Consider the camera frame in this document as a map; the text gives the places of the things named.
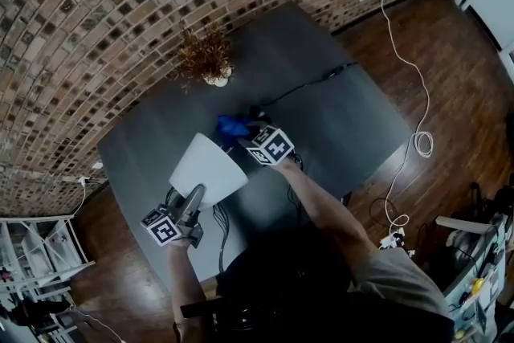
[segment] white cable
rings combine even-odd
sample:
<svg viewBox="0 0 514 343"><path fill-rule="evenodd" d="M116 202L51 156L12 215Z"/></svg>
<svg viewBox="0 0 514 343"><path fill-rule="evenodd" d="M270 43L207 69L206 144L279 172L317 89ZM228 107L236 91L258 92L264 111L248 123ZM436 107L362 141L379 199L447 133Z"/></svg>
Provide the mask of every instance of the white cable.
<svg viewBox="0 0 514 343"><path fill-rule="evenodd" d="M73 310L75 312L79 312L82 316L84 317L89 317L90 319L93 319L94 321L97 321L98 323L100 323L102 326L104 326L106 329L110 330L112 332L112 334L114 334L119 340L120 340L120 343L127 343L125 340L123 340L119 335L118 333L116 333L114 330L112 330L109 326L105 325L104 323L102 323L101 321L99 321L98 319L95 319L95 317L91 316L90 314L86 314L86 313L82 313L75 305L73 306Z"/></svg>
<svg viewBox="0 0 514 343"><path fill-rule="evenodd" d="M403 163L400 166L400 169L398 169L398 172L396 172L396 174L394 175L393 181L391 182L391 186L390 186L389 190L387 191L387 195L385 196L385 201L384 201L385 216L387 217L387 220L389 220L389 223L390 223L389 234L391 235L391 232L393 230L393 226L395 226L395 227L404 227L404 226L407 225L407 223L410 220L408 214L401 214L397 218L391 220L391 217L389 216L389 212L387 211L387 201L389 200L389 196L391 195L391 191L393 191L394 183L396 182L396 179L398 178L398 175L402 172L403 166L406 164L407 157L409 156L410 142L412 141L414 149L416 150L416 152L418 152L419 156L424 157L424 158L428 158L428 157L430 157L432 155L432 152L434 150L434 138L432 137L432 135L429 132L420 132L419 131L423 121L425 121L425 119L426 119L426 115L428 114L428 110L430 108L430 93L428 92L428 89L426 88L425 80L423 79L423 75L421 74L421 71L419 70L419 67L417 65L415 65L412 62L409 62L408 60L403 59L398 54L398 51L396 50L396 45L394 44L393 32L391 30L391 21L387 17L386 11L384 10L384 0L381 0L380 7L382 9L382 13L384 14L385 19L387 20L387 27L389 29L389 36L391 38L391 43L393 44L394 53L396 54L396 56L403 63L406 63L406 64L408 64L408 65L410 65L412 67L415 67L415 69L418 71L419 77L421 78L421 83L422 83L423 88L425 89L425 93L426 93L426 109L425 109L425 114L423 115L423 117L419 121L418 126L416 127L415 132L412 133L410 135L410 137L409 137L409 141L407 142L407 150L405 151L405 156L403 158ZM426 140L428 141L428 149L427 150L423 150L421 148L421 139L423 137L425 137ZM405 222L397 223L397 221L400 220L400 219L405 219Z"/></svg>

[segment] white lampshade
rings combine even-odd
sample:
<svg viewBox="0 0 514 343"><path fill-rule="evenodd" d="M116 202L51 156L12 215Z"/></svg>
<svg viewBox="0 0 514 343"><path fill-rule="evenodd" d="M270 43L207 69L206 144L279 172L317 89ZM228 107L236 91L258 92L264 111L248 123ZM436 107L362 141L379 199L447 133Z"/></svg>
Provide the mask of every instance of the white lampshade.
<svg viewBox="0 0 514 343"><path fill-rule="evenodd" d="M197 133L169 183L184 198L199 185L206 187L200 209L206 209L248 183L241 168L211 139Z"/></svg>

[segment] dark gray table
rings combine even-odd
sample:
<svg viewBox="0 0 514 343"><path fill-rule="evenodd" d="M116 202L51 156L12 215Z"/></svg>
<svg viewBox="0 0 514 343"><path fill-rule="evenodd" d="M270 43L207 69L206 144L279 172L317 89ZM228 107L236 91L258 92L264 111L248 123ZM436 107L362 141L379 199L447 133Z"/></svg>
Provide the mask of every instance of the dark gray table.
<svg viewBox="0 0 514 343"><path fill-rule="evenodd" d="M168 179L194 134L213 137L220 114L245 112L283 92L351 62L332 36L298 6L281 6L232 35L236 70L224 88L177 83L141 102L100 142L108 179L142 251L170 287L165 250L140 220L169 189ZM300 89L267 112L292 139L308 174L337 198L358 187L408 139L405 121L358 66ZM225 204L230 236L225 265L263 232L295 224L287 185L273 170L239 156L249 183ZM205 236L190 252L200 280L218 273L221 229L211 211L200 215Z"/></svg>

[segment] lamp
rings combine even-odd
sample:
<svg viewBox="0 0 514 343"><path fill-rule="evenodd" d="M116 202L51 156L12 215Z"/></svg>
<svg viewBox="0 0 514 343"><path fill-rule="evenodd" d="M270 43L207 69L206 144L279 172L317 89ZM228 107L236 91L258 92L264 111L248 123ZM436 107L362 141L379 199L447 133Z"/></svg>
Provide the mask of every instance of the lamp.
<svg viewBox="0 0 514 343"><path fill-rule="evenodd" d="M203 236L200 210L221 202L247 182L246 174L219 146L197 133L169 178L169 198L141 224L159 246L188 237L197 247Z"/></svg>

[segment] person's arm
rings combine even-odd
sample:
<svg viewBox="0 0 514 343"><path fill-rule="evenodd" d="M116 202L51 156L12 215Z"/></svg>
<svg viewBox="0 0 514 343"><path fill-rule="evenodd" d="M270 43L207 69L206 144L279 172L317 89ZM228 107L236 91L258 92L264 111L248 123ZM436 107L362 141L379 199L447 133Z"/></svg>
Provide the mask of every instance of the person's arm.
<svg viewBox="0 0 514 343"><path fill-rule="evenodd" d="M183 343L203 343L212 329L212 319L195 317L185 319L181 306L206 300L202 286L194 273L187 248L190 242L178 240L169 246L169 269L171 271L171 296L173 316Z"/></svg>
<svg viewBox="0 0 514 343"><path fill-rule="evenodd" d="M286 178L314 225L335 243L350 271L355 274L360 264L378 251L364 227L341 202L305 175L290 158L286 157L273 168Z"/></svg>

